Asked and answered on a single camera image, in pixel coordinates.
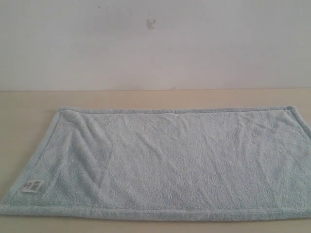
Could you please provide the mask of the light blue fluffy towel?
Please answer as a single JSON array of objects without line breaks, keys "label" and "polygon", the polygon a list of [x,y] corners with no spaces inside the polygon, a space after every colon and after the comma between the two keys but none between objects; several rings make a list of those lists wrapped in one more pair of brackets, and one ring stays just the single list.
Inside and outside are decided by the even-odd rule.
[{"label": "light blue fluffy towel", "polygon": [[[37,193],[20,192],[43,180]],[[311,216],[311,129],[293,106],[61,107],[3,215],[151,221]]]}]

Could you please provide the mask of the white printed label sticker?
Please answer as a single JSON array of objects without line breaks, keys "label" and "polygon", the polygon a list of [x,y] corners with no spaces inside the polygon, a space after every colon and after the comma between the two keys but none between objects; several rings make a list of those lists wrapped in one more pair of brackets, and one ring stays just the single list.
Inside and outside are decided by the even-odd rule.
[{"label": "white printed label sticker", "polygon": [[37,193],[43,183],[43,180],[26,180],[21,187],[20,192]]}]

